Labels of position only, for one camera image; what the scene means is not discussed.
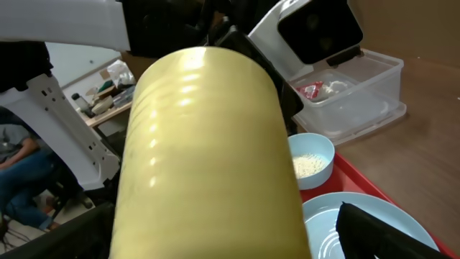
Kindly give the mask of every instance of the plate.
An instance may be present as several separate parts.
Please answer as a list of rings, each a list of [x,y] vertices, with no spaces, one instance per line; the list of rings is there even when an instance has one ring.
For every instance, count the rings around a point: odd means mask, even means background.
[[[409,214],[395,205],[367,194],[337,192],[324,194],[303,204],[313,259],[344,259],[336,232],[336,221],[342,202],[353,204],[372,216],[439,251],[426,230]]]

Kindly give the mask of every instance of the red candy wrapper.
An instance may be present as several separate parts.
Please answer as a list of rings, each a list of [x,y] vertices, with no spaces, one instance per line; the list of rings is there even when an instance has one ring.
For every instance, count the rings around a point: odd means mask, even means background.
[[[324,82],[317,81],[317,82],[309,83],[308,85],[297,87],[295,90],[297,90],[300,94],[302,94],[303,97],[311,100],[318,96],[319,90],[321,89],[323,84]]]

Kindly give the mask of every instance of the plastic bin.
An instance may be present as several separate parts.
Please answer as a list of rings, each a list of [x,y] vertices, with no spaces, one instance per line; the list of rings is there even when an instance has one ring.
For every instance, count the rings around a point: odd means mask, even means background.
[[[337,94],[312,102],[297,91],[304,109],[294,116],[308,132],[327,136],[335,145],[375,130],[406,113],[400,99],[400,75],[404,62],[364,50],[335,69],[325,69],[291,81],[293,88],[323,81],[336,84]]]

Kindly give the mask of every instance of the blue jeans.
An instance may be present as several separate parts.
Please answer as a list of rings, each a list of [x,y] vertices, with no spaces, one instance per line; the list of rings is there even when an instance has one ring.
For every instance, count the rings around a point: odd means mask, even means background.
[[[53,164],[41,150],[0,170],[0,209],[21,224],[46,229],[52,218],[40,211],[32,198],[51,182]]]

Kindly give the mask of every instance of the tabletop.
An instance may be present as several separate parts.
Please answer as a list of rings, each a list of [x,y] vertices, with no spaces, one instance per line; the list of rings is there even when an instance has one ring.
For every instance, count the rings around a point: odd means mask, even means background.
[[[128,104],[125,104],[119,108],[112,108],[108,110],[107,112],[104,112],[103,114],[100,114],[96,117],[85,120],[85,123],[86,125],[88,125],[88,127],[97,127],[100,124],[103,124],[104,122],[107,122],[111,118],[115,117],[116,115],[121,114],[122,112],[130,109],[131,105],[132,105],[132,101],[130,101]]]
[[[460,255],[460,68],[404,61],[406,116],[338,152]]]

